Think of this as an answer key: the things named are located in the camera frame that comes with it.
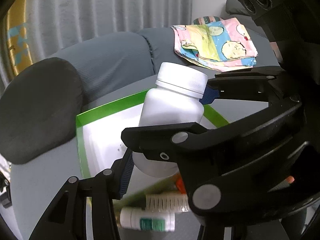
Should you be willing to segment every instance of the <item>cartoon character print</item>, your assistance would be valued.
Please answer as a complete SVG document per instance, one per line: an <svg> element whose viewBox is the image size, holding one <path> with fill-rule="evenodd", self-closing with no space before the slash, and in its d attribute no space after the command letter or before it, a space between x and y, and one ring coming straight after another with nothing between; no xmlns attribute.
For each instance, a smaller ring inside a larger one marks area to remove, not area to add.
<svg viewBox="0 0 320 240"><path fill-rule="evenodd" d="M209 27L209 34L211 36L219 36L220 34L223 33L223 28L219 26L211 26Z"/></svg>
<svg viewBox="0 0 320 240"><path fill-rule="evenodd" d="M222 46L222 53L227 59L242 58L246 49L239 41L227 41Z"/></svg>
<svg viewBox="0 0 320 240"><path fill-rule="evenodd" d="M237 32L239 32L242 36L244 36L244 39L246 41L251 41L249 33L247 32L246 28L242 24L237 25L236 29L237 29Z"/></svg>

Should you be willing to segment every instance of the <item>yellow patterned fabric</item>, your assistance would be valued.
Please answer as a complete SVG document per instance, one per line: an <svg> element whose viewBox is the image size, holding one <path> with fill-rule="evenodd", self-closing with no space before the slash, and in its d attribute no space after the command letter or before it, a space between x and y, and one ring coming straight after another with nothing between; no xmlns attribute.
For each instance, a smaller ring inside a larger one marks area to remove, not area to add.
<svg viewBox="0 0 320 240"><path fill-rule="evenodd" d="M26 0L16 0L7 13L7 46L14 76L33 64L28 45Z"/></svg>

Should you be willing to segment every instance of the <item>screw hole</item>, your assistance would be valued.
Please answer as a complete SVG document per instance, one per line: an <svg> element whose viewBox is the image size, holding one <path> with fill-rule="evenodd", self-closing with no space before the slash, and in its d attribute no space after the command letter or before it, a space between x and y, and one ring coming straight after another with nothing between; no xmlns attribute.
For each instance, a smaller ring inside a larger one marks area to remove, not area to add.
<svg viewBox="0 0 320 240"><path fill-rule="evenodd" d="M170 159L166 153L160 153L160 157L161 157L161 159L166 160L166 161Z"/></svg>

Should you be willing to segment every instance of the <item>green label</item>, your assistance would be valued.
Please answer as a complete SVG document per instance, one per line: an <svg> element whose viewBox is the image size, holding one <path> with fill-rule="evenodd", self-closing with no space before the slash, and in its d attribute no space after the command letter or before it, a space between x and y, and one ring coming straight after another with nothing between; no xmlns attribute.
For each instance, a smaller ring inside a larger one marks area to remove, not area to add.
<svg viewBox="0 0 320 240"><path fill-rule="evenodd" d="M141 230L152 230L152 231L165 231L165 220L164 219L151 219L141 218L140 219Z"/></svg>

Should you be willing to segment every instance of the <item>sofa cushion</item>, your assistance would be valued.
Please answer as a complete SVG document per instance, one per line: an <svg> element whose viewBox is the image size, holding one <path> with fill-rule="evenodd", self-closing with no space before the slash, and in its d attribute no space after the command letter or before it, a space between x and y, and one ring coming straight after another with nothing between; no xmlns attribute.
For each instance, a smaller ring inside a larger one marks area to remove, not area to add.
<svg viewBox="0 0 320 240"><path fill-rule="evenodd" d="M63 58L76 68L85 103L155 74L147 42L131 32L93 38L59 50L51 57Z"/></svg>
<svg viewBox="0 0 320 240"><path fill-rule="evenodd" d="M174 32L171 28L147 28L139 33L149 44L151 60L155 74L163 62L172 62L184 66L191 65L186 59L174 52Z"/></svg>
<svg viewBox="0 0 320 240"><path fill-rule="evenodd" d="M82 91L77 71L66 60L44 59L22 71L0 98L3 157L23 164L73 138Z"/></svg>

